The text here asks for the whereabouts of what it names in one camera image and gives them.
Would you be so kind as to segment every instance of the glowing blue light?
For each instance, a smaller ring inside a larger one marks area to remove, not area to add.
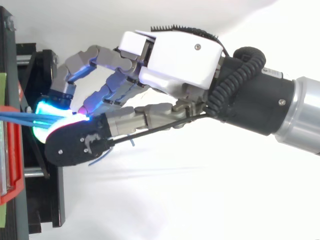
[[[36,114],[47,114],[47,115],[54,115],[54,116],[61,116],[61,117],[69,117],[73,115],[72,110],[62,110],[59,108],[56,108],[52,105],[49,105],[48,103],[44,101],[40,101],[38,105],[36,106],[35,110]],[[49,135],[49,130],[48,129],[43,129],[39,127],[33,127],[33,134],[34,136],[42,143],[46,142],[46,139]]]
[[[57,130],[58,128],[61,128],[63,126],[74,124],[81,121],[88,121],[88,120],[90,120],[90,118],[81,113],[77,113],[75,115],[62,118],[56,121],[54,124],[52,124],[51,127],[49,127],[49,129],[47,130],[47,135],[51,134],[54,130]]]

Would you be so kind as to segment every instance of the white wall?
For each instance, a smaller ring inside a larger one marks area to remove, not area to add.
[[[318,2],[273,2],[0,0],[17,18],[18,42],[37,42],[62,61],[92,44],[113,48],[127,30],[182,24],[218,33],[231,53],[257,47],[267,67],[292,78],[320,80]],[[109,73],[79,81],[73,108]],[[148,92],[130,104],[165,101],[173,100]],[[44,224],[30,239],[320,239],[319,157],[210,119],[135,143],[94,166],[65,168],[66,222]]]

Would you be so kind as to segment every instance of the red clamp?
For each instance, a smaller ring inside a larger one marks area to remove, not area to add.
[[[20,112],[11,106],[0,106],[0,112]],[[24,189],[24,169],[22,153],[21,126],[15,123],[6,123],[8,170],[10,189],[6,195],[0,195],[0,205],[15,198]]]

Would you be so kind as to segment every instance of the black spikes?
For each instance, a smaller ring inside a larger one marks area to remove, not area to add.
[[[218,37],[215,35],[212,35],[210,33],[207,33],[206,31],[203,31],[198,28],[192,28],[192,27],[185,27],[181,25],[172,25],[172,26],[157,26],[157,27],[151,27],[151,32],[165,32],[165,31],[180,31],[185,32],[193,35],[197,35],[206,39],[210,39],[212,41],[217,41]]]

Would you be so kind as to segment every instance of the robotic hand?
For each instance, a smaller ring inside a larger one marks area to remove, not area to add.
[[[320,153],[320,82],[284,79],[265,63],[256,48],[240,48],[230,57],[215,36],[189,27],[125,32],[114,50],[91,46],[58,68],[47,102],[68,109],[76,80],[97,65],[115,73],[84,101],[79,113],[88,119],[51,131],[46,157],[57,166],[84,163],[117,143],[204,117]],[[176,105],[122,107],[148,88],[173,96]],[[148,130],[132,134],[137,129]],[[128,136],[114,139],[121,135]]]

